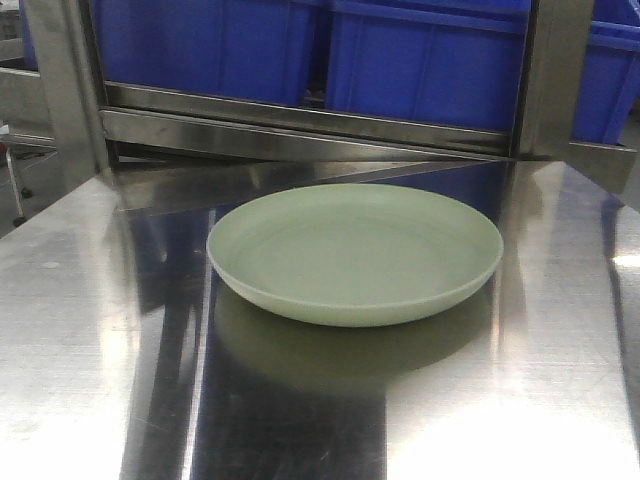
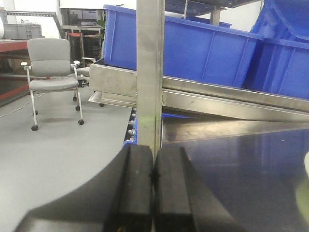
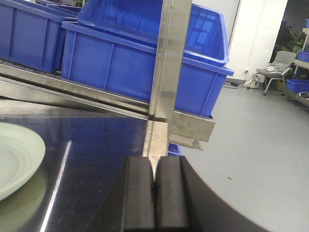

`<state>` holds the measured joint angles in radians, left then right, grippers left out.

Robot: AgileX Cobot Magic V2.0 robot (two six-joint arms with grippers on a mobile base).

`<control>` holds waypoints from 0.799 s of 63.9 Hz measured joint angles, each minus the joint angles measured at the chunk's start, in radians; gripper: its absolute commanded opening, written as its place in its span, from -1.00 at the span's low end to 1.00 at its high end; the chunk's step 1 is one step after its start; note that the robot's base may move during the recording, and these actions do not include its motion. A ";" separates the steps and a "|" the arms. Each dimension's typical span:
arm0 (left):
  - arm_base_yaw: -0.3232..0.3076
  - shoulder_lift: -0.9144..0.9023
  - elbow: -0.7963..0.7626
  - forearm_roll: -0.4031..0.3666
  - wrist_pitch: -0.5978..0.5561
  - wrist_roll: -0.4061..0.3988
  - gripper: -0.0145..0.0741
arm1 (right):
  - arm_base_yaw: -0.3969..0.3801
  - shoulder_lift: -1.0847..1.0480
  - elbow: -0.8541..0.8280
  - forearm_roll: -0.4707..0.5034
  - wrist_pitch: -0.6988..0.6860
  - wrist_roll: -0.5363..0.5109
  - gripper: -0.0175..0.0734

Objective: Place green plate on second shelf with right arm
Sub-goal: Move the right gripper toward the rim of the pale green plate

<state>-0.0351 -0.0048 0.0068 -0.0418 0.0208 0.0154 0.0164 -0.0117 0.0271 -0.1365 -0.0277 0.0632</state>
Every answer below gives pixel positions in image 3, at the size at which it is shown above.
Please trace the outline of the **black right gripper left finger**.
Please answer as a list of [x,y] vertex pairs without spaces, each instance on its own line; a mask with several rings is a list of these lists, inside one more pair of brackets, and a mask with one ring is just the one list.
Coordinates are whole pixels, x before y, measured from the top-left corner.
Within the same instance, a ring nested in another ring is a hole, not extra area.
[[155,213],[153,171],[146,157],[125,158],[122,232],[153,232]]

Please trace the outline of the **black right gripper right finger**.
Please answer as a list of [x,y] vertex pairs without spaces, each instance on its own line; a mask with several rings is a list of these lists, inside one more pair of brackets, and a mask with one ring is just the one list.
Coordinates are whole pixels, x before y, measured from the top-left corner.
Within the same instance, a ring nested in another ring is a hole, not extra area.
[[264,232],[200,178],[184,156],[162,157],[156,177],[158,232]]

